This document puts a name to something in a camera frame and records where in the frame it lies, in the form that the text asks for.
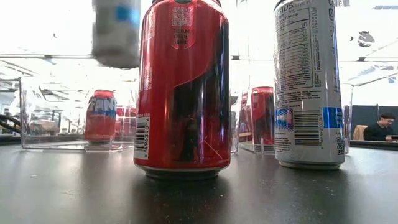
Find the barcode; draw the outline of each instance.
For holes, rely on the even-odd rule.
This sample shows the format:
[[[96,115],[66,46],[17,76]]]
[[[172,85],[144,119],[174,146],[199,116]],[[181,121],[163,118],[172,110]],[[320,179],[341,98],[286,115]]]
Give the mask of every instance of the barcode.
[[[136,137],[134,141],[134,158],[148,159],[149,117],[137,118]]]
[[[320,111],[294,111],[294,144],[296,146],[320,146]]]

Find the table surface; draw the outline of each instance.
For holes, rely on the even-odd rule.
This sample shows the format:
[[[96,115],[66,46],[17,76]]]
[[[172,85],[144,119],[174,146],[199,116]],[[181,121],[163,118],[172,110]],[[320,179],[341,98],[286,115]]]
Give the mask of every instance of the table surface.
[[[340,171],[239,151],[213,180],[147,178],[132,151],[0,147],[0,223],[396,224],[398,152],[351,149]]]

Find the nutrition facts label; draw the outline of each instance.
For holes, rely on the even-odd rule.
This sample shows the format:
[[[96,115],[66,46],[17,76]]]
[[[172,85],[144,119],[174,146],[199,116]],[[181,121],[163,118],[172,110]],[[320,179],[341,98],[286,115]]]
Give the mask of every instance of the nutrition facts label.
[[[312,10],[314,9],[309,7],[301,8],[285,12],[276,18],[275,56],[282,91],[317,87],[319,83],[317,75],[313,74],[314,70],[320,68],[319,47],[312,43],[318,30],[317,18],[311,18]]]

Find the person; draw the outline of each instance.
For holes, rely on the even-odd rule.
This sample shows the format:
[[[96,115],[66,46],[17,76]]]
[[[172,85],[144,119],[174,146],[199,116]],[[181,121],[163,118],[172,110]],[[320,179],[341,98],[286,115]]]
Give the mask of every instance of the person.
[[[390,127],[395,120],[392,113],[384,113],[380,116],[380,120],[376,124],[372,124],[365,128],[365,141],[392,141],[391,136],[394,131]]]

